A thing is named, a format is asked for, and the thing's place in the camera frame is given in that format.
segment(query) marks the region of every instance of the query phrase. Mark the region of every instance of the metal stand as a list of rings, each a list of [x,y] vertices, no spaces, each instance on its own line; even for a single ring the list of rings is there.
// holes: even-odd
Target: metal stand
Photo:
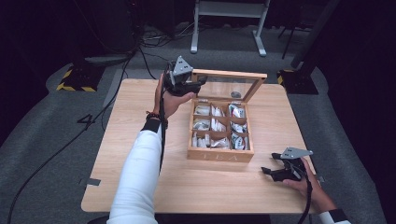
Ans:
[[[206,16],[225,16],[225,17],[246,17],[246,18],[260,18],[258,31],[253,31],[253,37],[259,50],[260,56],[267,55],[264,45],[262,44],[262,26],[267,16],[270,0],[265,0],[264,4],[249,4],[249,3],[227,3],[227,2],[206,2],[195,1],[194,14],[194,33],[191,41],[191,53],[198,51],[198,17],[199,15]]]

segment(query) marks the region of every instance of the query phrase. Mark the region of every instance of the wooden table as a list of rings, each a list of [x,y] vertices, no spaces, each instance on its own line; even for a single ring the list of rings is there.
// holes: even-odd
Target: wooden table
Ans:
[[[153,107],[156,80],[125,79],[114,105],[81,207],[110,210],[122,165],[146,110]],[[255,155],[249,163],[187,160],[191,102],[169,119],[159,184],[154,197],[158,213],[301,214],[305,198],[274,182],[261,167],[282,169],[271,153],[286,147],[306,148],[288,97],[280,85],[263,84],[248,103]]]

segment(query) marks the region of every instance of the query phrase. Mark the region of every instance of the black base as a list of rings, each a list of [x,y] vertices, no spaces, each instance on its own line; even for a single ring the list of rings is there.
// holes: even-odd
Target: black base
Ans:
[[[105,67],[87,66],[69,67],[57,90],[65,91],[97,91]]]
[[[288,94],[318,95],[312,78],[301,76],[298,70],[279,70],[276,77],[279,85],[282,85]]]

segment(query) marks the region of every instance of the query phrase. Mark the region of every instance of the forearm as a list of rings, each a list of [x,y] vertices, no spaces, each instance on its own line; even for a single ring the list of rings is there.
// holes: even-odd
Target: forearm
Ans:
[[[137,219],[156,223],[153,195],[160,171],[161,139],[161,126],[156,133],[145,130],[137,136],[123,165],[107,223],[130,223]]]

